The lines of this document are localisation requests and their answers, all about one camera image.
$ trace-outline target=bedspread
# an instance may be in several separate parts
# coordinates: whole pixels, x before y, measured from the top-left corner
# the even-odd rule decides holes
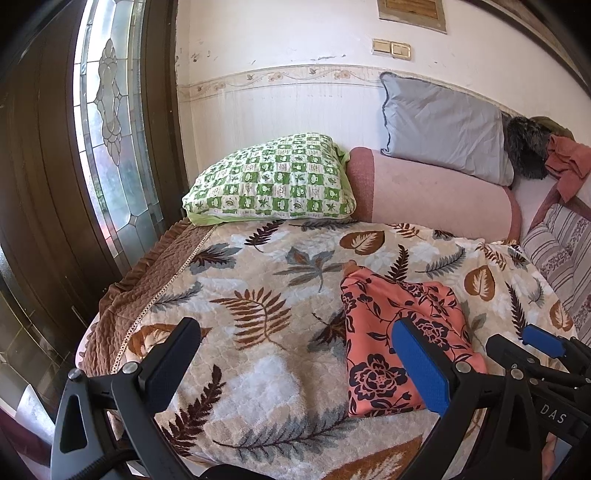
[[[113,327],[103,328],[101,317],[89,349],[110,352],[110,360],[87,354],[83,366],[91,374],[104,373],[105,365],[115,372],[143,358],[184,316],[197,319],[202,344],[168,409],[156,416],[188,459],[233,463],[276,479],[368,480],[395,479],[413,458],[436,414],[347,415],[349,346],[339,289],[347,260],[392,281],[451,287],[480,353],[495,333],[519,342],[527,323],[576,335],[518,247],[351,220],[227,223],[207,233],[188,227],[181,236],[177,252],[184,258],[170,254],[167,268],[147,269],[137,282],[151,288],[125,292],[135,319],[128,302],[111,299],[111,322],[127,309],[126,334],[107,335]],[[485,361],[489,372],[502,373]],[[461,470],[482,417],[477,412],[448,476]]]

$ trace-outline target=decorative wallpaper border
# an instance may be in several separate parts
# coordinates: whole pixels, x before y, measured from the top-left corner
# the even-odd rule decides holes
[[[459,92],[464,92],[468,95],[472,95],[476,98],[480,98],[492,103],[498,106],[504,112],[507,112],[513,116],[519,115],[518,112],[515,112],[505,105],[495,102],[494,100],[471,90],[462,88],[458,85],[442,82],[441,80],[432,79],[411,72],[355,65],[309,64],[250,70],[248,72],[234,73],[193,85],[178,85],[177,96],[179,102],[194,102],[225,93],[240,92],[242,90],[276,85],[299,85],[306,83],[360,85],[381,88],[382,85],[379,80],[379,75],[386,71],[393,72],[402,77],[426,80],[436,85],[441,85]]]

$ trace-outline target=green checkered pillow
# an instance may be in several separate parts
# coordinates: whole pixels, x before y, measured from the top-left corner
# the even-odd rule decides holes
[[[301,134],[234,152],[183,198],[195,225],[266,218],[345,218],[356,203],[330,137]]]

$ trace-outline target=light switch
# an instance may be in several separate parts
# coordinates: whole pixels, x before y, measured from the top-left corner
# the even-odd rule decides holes
[[[374,53],[386,53],[390,55],[392,51],[392,47],[390,46],[390,42],[388,40],[378,40],[374,38],[372,47]]]
[[[374,54],[391,55],[395,59],[411,59],[411,47],[408,43],[400,43],[396,41],[380,40],[378,38],[374,38],[372,40],[372,52]]]

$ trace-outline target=stained glass window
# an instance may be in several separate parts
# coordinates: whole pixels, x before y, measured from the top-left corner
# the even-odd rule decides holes
[[[80,161],[101,231],[122,274],[164,229],[139,90],[144,2],[87,0],[74,58]]]

